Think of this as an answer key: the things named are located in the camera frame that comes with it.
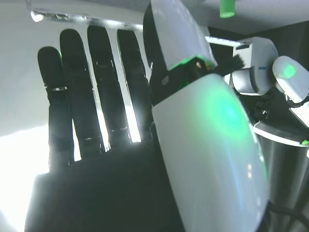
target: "light strip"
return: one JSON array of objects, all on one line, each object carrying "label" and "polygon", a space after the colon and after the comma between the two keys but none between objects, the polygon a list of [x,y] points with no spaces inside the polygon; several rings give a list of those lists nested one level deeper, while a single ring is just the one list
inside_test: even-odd
[{"label": "light strip", "polygon": [[298,141],[294,141],[294,140],[290,140],[290,139],[279,137],[277,135],[274,135],[274,134],[271,134],[271,133],[266,132],[264,130],[261,130],[261,129],[255,127],[255,126],[253,127],[253,131],[256,134],[261,135],[264,138],[270,139],[270,140],[275,141],[277,143],[287,144],[287,145],[291,145],[291,146],[306,147],[304,145],[301,145]]},{"label": "light strip", "polygon": [[233,41],[233,40],[225,40],[225,39],[220,39],[220,38],[211,37],[211,36],[205,36],[205,39],[210,44],[214,43],[214,44],[230,46],[230,47],[237,47],[237,46],[242,45],[241,42],[237,42],[237,41]]}]

